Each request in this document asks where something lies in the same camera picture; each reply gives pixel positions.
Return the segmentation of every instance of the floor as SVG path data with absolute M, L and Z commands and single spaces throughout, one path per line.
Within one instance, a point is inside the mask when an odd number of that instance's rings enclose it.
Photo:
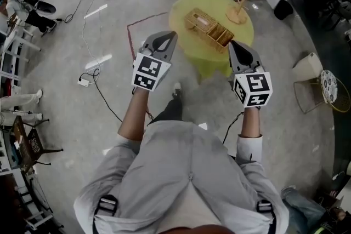
M 45 1 L 57 8 L 52 18 L 64 18 L 80 0 Z M 30 110 L 50 118 L 50 123 L 39 128 L 46 147 L 64 149 L 43 156 L 41 160 L 50 160 L 52 166 L 37 165 L 36 172 L 54 216 L 67 233 L 82 233 L 73 201 L 103 158 L 104 150 L 114 145 L 120 126 L 94 85 L 85 88 L 77 84 L 79 76 L 95 65 L 82 39 L 84 16 L 100 8 L 86 18 L 84 37 L 92 55 L 104 60 L 98 86 L 122 118 L 132 92 L 131 46 L 137 50 L 149 34 L 168 29 L 167 13 L 175 1 L 94 0 L 91 5 L 92 0 L 82 0 L 69 24 L 61 22 L 53 33 L 42 38 L 36 31 L 33 41 L 42 51 L 28 52 L 30 62 L 25 66 L 21 86 L 23 93 L 43 89 L 41 102 Z M 265 0 L 248 1 L 246 7 L 254 25 L 253 48 L 270 71 L 274 88 L 268 106 L 261 109 L 263 164 L 278 190 L 296 184 L 311 195 L 324 179 L 330 178 L 334 155 L 331 109 L 321 106 L 304 115 L 293 94 L 291 68 L 302 54 L 314 51 L 313 43 L 298 15 L 280 21 Z M 130 42 L 127 26 L 153 15 L 159 16 L 129 27 Z M 206 122 L 209 132 L 223 139 L 228 125 L 242 111 L 226 79 L 216 73 L 199 85 L 196 71 L 179 48 L 172 63 L 169 74 L 150 95 L 151 113 L 155 116 L 163 110 L 173 83 L 181 81 L 184 119 L 196 124 Z M 299 93 L 304 101 L 310 101 L 308 88 L 301 88 Z M 232 126 L 226 141 L 231 154 L 235 154 L 241 121 Z
M 298 14 L 301 16 L 314 45 L 318 51 L 318 56 L 325 69 L 332 71 L 346 86 L 351 93 L 351 52 L 350 46 L 345 40 L 344 32 L 351 28 L 348 21 L 340 22 L 332 31 L 328 30 L 338 17 L 334 16 L 326 27 L 322 24 L 326 16 L 312 17 L 305 13 L 305 3 L 303 0 L 292 0 L 292 4 Z M 333 174 L 339 174 L 346 170 L 351 161 L 351 142 L 349 137 L 349 124 L 351 122 L 351 111 L 339 113 L 333 111 L 335 123 L 335 160 L 333 165 Z M 348 181 L 349 176 L 342 173 L 337 180 L 333 182 L 332 188 L 338 190 Z

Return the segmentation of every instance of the person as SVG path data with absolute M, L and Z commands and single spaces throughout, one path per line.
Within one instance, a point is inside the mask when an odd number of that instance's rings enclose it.
M 84 232 L 284 234 L 288 211 L 260 164 L 259 109 L 245 109 L 234 160 L 182 121 L 180 83 L 172 95 L 144 132 L 149 92 L 136 88 L 116 146 L 74 202 Z
M 15 17 L 18 16 L 27 24 L 38 27 L 43 34 L 52 32 L 56 27 L 54 20 L 39 16 L 33 6 L 25 3 L 24 0 L 5 0 L 5 2 L 9 22 L 14 22 Z
M 43 115 L 41 113 L 24 114 L 21 111 L 11 112 L 9 110 L 15 106 L 26 105 L 32 102 L 38 104 L 42 95 L 43 91 L 39 90 L 36 94 L 12 95 L 1 98 L 0 125 L 12 126 L 17 115 L 20 115 L 25 123 L 35 123 L 35 121 L 41 121 L 43 119 Z
M 298 234 L 351 233 L 351 215 L 340 208 L 329 211 L 302 196 L 295 186 L 281 191 L 282 199 L 289 210 L 289 224 Z

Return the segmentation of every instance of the yellow round table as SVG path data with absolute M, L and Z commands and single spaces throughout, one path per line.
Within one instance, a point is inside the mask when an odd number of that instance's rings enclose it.
M 229 5 L 238 4 L 233 0 L 178 0 L 169 14 L 169 26 L 178 34 L 178 44 L 197 68 L 201 79 L 212 76 L 215 70 L 219 70 L 226 77 L 231 75 L 228 49 L 221 54 L 199 36 L 187 30 L 185 16 L 194 8 L 199 8 L 234 34 L 236 41 L 251 46 L 253 42 L 251 19 L 244 11 L 247 16 L 244 24 L 237 25 L 231 22 L 225 14 Z

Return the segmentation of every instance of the black and white marker cube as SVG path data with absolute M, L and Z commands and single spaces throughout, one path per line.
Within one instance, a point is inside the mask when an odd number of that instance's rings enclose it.
M 134 61 L 132 85 L 153 92 L 170 67 L 171 64 L 167 62 L 138 53 Z
M 273 89 L 269 72 L 235 75 L 233 91 L 244 107 L 264 106 Z

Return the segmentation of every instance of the black strap buckle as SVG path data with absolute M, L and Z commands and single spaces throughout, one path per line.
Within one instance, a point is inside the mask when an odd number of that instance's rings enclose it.
M 258 213 L 273 213 L 272 203 L 266 199 L 257 202 L 256 210 Z
M 118 207 L 118 200 L 115 198 L 115 196 L 105 195 L 105 196 L 102 196 L 99 201 L 97 212 L 99 210 L 102 210 L 104 212 L 110 213 L 111 216 L 114 216 L 117 211 L 117 207 Z

